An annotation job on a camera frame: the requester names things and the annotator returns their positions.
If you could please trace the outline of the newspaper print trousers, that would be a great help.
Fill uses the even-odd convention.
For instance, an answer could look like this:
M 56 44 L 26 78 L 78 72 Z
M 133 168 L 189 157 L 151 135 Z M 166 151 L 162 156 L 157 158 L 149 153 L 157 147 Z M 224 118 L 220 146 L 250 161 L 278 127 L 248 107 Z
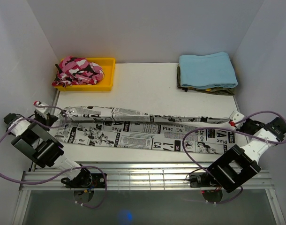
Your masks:
M 63 143 L 205 154 L 224 154 L 235 145 L 233 132 L 197 130 L 193 126 L 196 122 L 206 127 L 224 124 L 227 118 L 153 115 L 99 106 L 70 106 L 64 110 L 66 114 L 58 114 L 60 128 L 51 132 Z

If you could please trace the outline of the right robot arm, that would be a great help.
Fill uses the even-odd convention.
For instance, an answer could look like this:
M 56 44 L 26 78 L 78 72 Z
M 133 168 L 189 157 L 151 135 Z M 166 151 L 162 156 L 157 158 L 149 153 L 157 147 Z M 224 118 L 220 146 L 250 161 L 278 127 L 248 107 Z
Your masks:
M 204 173 L 189 173 L 187 181 L 192 188 L 223 188 L 231 193 L 261 171 L 259 159 L 270 147 L 286 143 L 286 120 L 282 117 L 265 124 L 237 112 L 231 116 L 229 123 L 235 127 L 236 133 L 249 136 L 250 142 L 241 147 L 236 144 L 229 148 L 204 168 Z

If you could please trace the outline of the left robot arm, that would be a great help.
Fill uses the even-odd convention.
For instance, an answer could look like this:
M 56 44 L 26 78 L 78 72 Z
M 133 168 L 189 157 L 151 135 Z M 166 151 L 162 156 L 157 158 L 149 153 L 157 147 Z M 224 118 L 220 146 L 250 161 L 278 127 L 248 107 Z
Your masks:
M 7 131 L 15 137 L 11 144 L 38 166 L 54 166 L 60 169 L 65 175 L 61 183 L 67 188 L 91 186 L 93 178 L 90 171 L 69 160 L 64 155 L 63 145 L 49 134 L 49 127 L 54 124 L 57 117 L 35 111 L 30 118 L 32 121 L 16 113 L 9 113 L 4 117 Z

